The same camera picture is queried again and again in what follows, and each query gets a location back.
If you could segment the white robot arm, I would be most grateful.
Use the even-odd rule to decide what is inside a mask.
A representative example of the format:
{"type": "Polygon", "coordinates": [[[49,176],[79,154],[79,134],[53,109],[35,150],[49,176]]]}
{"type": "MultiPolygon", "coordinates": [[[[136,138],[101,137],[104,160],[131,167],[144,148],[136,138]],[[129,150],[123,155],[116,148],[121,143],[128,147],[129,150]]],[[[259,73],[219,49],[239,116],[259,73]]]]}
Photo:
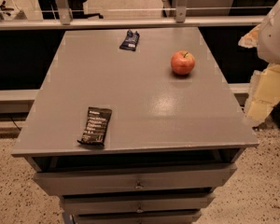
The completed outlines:
{"type": "Polygon", "coordinates": [[[256,127],[280,103],[280,0],[261,24],[240,38],[238,45],[256,48],[259,58],[268,63],[262,72],[253,73],[245,101],[245,121],[256,127]]]}

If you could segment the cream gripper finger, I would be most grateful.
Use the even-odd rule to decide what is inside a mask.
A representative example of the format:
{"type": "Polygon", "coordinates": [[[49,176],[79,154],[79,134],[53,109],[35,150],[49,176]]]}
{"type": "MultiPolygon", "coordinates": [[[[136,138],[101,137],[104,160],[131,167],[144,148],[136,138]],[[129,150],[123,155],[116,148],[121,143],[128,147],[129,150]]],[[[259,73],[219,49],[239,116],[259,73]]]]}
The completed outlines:
{"type": "Polygon", "coordinates": [[[269,63],[262,72],[255,71],[250,78],[248,98],[245,101],[245,122],[261,124],[280,103],[280,63],[269,63]]]}

